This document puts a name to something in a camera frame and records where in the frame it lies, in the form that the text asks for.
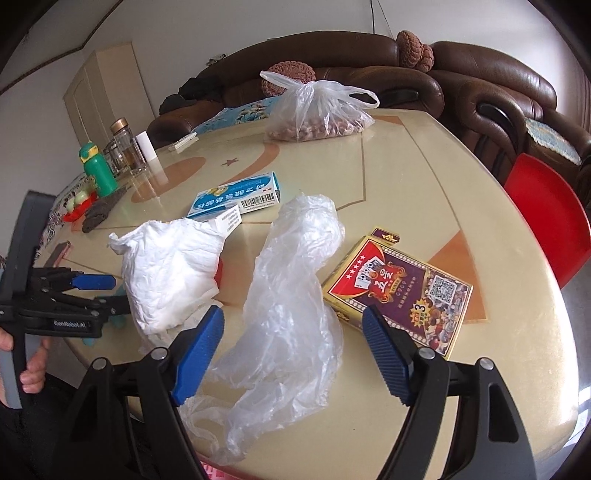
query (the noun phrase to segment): barcode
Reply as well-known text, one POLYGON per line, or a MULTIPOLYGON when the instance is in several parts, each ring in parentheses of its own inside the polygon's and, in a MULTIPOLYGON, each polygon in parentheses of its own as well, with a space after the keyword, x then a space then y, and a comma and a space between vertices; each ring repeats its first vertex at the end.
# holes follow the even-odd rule
POLYGON ((243 200, 241 201, 241 205, 243 208, 246 208, 252 207, 253 205, 258 205, 260 203, 272 202, 273 200, 275 200, 275 194, 267 193, 265 195, 261 195, 260 197, 253 197, 251 199, 243 200))

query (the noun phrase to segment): red plastic chair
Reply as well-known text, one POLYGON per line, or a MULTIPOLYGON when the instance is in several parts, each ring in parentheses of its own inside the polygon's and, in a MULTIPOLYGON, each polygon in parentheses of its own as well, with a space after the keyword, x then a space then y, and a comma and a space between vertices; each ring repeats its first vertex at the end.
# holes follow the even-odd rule
POLYGON ((573 189, 552 168, 524 153, 505 183, 538 239, 560 288, 591 257, 589 219, 573 189))

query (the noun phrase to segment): round table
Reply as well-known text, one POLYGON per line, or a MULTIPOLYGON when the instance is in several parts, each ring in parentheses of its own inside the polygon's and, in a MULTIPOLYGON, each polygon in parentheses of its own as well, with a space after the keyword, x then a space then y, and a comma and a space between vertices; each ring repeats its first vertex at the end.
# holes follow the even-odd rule
MULTIPOLYGON (((376 110, 363 134, 302 144, 265 142, 267 121, 203 135, 182 153, 159 150, 151 174, 132 188, 107 220, 89 234, 66 225, 53 244, 73 248, 61 266, 113 274, 121 257, 107 246, 150 219, 187 214, 197 192, 255 173, 274 171, 281 203, 297 193, 332 198, 346 228, 340 250, 319 272, 323 281, 374 226, 400 235, 397 248, 475 286, 450 359, 497 364, 521 413, 536 460, 569 438, 578 414, 578 370, 573 334, 548 262, 502 187, 452 134, 424 112, 376 110)), ((245 214, 227 239, 217 299, 226 333, 219 352, 242 331, 242 305, 269 225, 279 207, 245 214)), ((391 397, 357 330, 343 325, 345 349, 325 410, 284 430, 263 435, 236 472, 262 479, 376 478, 407 409, 391 397)), ((131 321, 106 325, 93 347, 69 345, 86 365, 141 357, 131 321)), ((448 399, 427 478, 439 478, 452 436, 457 401, 448 399)), ((196 442, 206 455, 206 445, 196 442)))

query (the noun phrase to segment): qr code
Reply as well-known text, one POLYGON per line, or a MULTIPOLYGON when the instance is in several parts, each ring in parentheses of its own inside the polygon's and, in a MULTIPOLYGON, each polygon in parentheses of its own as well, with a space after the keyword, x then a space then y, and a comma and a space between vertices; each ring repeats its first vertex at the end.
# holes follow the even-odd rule
POLYGON ((456 289, 457 284, 454 281, 435 275, 431 288, 429 289, 429 296, 432 299, 440 300, 449 305, 453 300, 456 289))

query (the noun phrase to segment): green water bottle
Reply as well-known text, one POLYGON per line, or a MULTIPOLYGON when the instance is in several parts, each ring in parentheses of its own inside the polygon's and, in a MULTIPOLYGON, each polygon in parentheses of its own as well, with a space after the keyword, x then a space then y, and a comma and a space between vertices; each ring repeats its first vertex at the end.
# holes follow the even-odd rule
POLYGON ((106 197, 117 190, 117 182, 96 144, 88 142, 80 149, 79 155, 84 165, 84 172, 95 181, 99 197, 106 197))

